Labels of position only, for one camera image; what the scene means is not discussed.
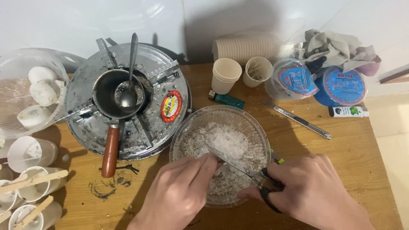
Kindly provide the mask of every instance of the green lighter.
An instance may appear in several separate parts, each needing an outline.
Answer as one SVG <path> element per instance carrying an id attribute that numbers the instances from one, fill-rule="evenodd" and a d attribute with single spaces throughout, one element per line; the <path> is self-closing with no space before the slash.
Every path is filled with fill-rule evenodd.
<path id="1" fill-rule="evenodd" d="M 239 109 L 243 109 L 244 107 L 244 101 L 239 100 L 235 97 L 232 97 L 228 94 L 220 95 L 215 93 L 213 90 L 210 91 L 209 93 L 209 98 L 218 101 L 222 104 L 228 105 L 228 106 L 233 106 Z"/>

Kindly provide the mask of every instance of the cup with wooden sticks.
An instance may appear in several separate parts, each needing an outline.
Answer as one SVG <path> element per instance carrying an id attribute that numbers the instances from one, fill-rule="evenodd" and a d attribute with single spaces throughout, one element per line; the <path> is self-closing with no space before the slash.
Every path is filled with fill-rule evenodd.
<path id="1" fill-rule="evenodd" d="M 34 181 L 37 178 L 42 178 L 60 171 L 66 170 L 60 168 L 34 166 L 28 168 L 22 174 L 28 175 L 27 181 L 31 180 Z M 21 198 L 27 200 L 27 202 L 33 202 L 39 200 L 43 196 L 46 196 L 54 191 L 57 191 L 58 189 L 62 188 L 66 183 L 67 177 L 65 174 L 65 176 L 57 176 L 51 180 L 47 180 L 39 184 L 19 188 L 17 190 L 17 193 Z"/>
<path id="2" fill-rule="evenodd" d="M 62 213 L 61 205 L 49 196 L 41 204 L 27 204 L 16 209 L 8 226 L 10 230 L 46 230 L 61 219 Z"/>
<path id="3" fill-rule="evenodd" d="M 243 74 L 243 82 L 248 87 L 256 87 L 269 79 L 273 74 L 273 66 L 263 57 L 251 58 Z"/>
<path id="4" fill-rule="evenodd" d="M 50 166 L 57 156 L 58 148 L 53 142 L 25 136 L 10 146 L 7 161 L 13 171 L 21 173 L 32 166 Z"/>
<path id="5" fill-rule="evenodd" d="M 6 186 L 12 183 L 9 180 L 0 180 L 0 187 Z M 12 209 L 18 208 L 27 202 L 21 199 L 16 190 L 9 191 L 3 194 L 0 194 L 0 215 L 10 211 Z"/>

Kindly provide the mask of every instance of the plastic bowl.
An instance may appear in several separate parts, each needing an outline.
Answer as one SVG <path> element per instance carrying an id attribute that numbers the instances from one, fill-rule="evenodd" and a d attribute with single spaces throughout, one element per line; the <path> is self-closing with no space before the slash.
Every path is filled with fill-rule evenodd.
<path id="1" fill-rule="evenodd" d="M 57 104 L 42 107 L 49 111 L 40 121 L 34 118 L 34 124 L 26 128 L 17 119 L 24 109 L 37 105 L 30 95 L 31 82 L 29 71 L 36 66 L 47 67 L 54 71 L 57 80 L 68 84 L 67 73 L 61 62 L 49 53 L 35 49 L 15 50 L 0 57 L 0 138 L 14 139 L 30 135 L 47 128 L 54 123 L 54 116 L 60 111 L 64 100 Z M 59 92 L 59 98 L 65 97 L 66 87 Z"/>
<path id="2" fill-rule="evenodd" d="M 210 122 L 229 125 L 236 131 L 245 134 L 248 140 L 254 145 L 261 146 L 262 152 L 267 158 L 267 162 L 265 162 L 263 167 L 266 167 L 270 163 L 270 144 L 261 125 L 250 114 L 244 112 L 243 110 L 225 105 L 204 107 L 194 112 L 186 120 L 184 120 L 176 130 L 176 133 L 172 139 L 171 148 L 169 151 L 169 161 L 172 162 L 184 157 L 185 151 L 183 150 L 183 144 L 180 144 L 183 143 L 191 133 L 199 132 L 199 128 L 205 127 Z M 245 200 L 238 199 L 234 202 L 223 204 L 212 202 L 212 199 L 216 198 L 217 197 L 208 196 L 206 206 L 213 208 L 228 208 L 245 202 Z"/>

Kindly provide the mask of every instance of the metal spoon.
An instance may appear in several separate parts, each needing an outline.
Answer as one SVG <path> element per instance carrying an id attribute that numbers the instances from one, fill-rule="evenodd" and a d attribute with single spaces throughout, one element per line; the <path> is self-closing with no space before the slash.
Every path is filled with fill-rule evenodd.
<path id="1" fill-rule="evenodd" d="M 133 68 L 135 66 L 137 50 L 138 50 L 138 36 L 136 35 L 136 33 L 133 33 L 132 40 L 130 42 L 128 90 L 123 92 L 121 96 L 119 97 L 121 107 L 125 110 L 133 110 L 136 105 L 136 98 L 135 98 L 135 95 L 131 91 L 131 87 L 132 87 Z"/>

